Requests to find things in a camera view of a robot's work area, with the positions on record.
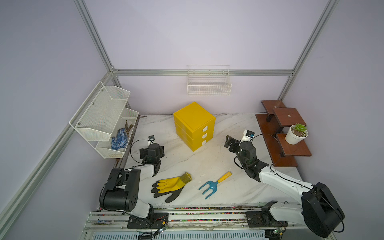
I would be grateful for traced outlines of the yellow plastic drawer cabinet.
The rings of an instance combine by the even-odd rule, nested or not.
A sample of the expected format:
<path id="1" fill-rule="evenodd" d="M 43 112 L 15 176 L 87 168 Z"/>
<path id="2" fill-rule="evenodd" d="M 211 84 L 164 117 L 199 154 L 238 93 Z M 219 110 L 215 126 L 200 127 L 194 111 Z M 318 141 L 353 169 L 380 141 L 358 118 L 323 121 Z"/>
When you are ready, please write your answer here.
<path id="1" fill-rule="evenodd" d="M 214 136 L 216 118 L 198 103 L 173 113 L 177 135 L 194 152 Z"/>

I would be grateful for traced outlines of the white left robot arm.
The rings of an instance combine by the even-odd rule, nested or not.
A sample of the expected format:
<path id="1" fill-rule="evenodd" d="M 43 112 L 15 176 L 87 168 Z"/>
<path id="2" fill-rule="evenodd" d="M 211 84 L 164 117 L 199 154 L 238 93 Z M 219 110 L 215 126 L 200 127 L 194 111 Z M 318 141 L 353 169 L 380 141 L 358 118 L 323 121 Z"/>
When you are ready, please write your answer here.
<path id="1" fill-rule="evenodd" d="M 141 164 L 128 169 L 112 169 L 99 196 L 100 207 L 106 211 L 130 215 L 128 229 L 151 229 L 154 209 L 151 204 L 139 198 L 140 182 L 157 175 L 164 155 L 164 147 L 151 140 L 147 148 L 140 149 L 140 158 L 143 160 Z"/>

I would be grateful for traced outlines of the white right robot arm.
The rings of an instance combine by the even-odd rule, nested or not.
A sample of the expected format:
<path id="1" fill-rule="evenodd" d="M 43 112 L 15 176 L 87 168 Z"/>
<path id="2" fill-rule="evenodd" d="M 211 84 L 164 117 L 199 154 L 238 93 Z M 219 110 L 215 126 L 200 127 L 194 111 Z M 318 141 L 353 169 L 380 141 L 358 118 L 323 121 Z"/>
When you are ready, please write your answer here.
<path id="1" fill-rule="evenodd" d="M 345 214 L 327 185 L 310 184 L 283 174 L 262 162 L 252 141 L 254 133 L 247 131 L 241 140 L 227 136 L 225 148 L 236 154 L 238 165 L 253 180 L 272 186 L 297 201 L 296 206 L 271 201 L 267 213 L 276 221 L 307 226 L 314 234 L 326 238 L 344 223 Z"/>

